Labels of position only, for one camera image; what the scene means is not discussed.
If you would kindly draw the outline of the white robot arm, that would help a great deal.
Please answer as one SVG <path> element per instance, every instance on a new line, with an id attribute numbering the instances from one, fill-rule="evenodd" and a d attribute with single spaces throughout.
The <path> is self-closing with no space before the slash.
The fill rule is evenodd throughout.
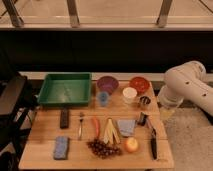
<path id="1" fill-rule="evenodd" d="M 165 85 L 158 94 L 160 104 L 172 109 L 187 99 L 213 117 L 213 87 L 203 82 L 205 75 L 206 69 L 199 61 L 170 68 L 164 74 Z"/>

